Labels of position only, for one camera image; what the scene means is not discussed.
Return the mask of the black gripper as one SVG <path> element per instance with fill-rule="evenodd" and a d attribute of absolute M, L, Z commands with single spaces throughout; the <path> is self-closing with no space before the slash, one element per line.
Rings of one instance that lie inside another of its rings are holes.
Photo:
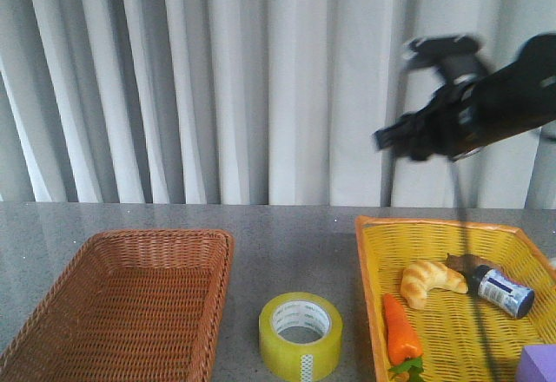
<path fill-rule="evenodd" d="M 466 125 L 464 98 L 472 90 L 470 82 L 438 88 L 425 108 L 405 113 L 393 125 L 374 132 L 376 147 L 413 161 L 432 155 L 458 160 L 478 152 L 482 146 Z"/>

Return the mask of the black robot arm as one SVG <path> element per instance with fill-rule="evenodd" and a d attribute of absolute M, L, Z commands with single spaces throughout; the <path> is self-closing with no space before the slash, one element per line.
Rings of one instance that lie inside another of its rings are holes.
<path fill-rule="evenodd" d="M 490 72 L 469 35 L 421 37 L 408 43 L 408 70 L 433 68 L 442 85 L 429 104 L 374 133 L 376 147 L 396 157 L 458 160 L 555 119 L 555 35 L 527 40 L 515 60 Z"/>

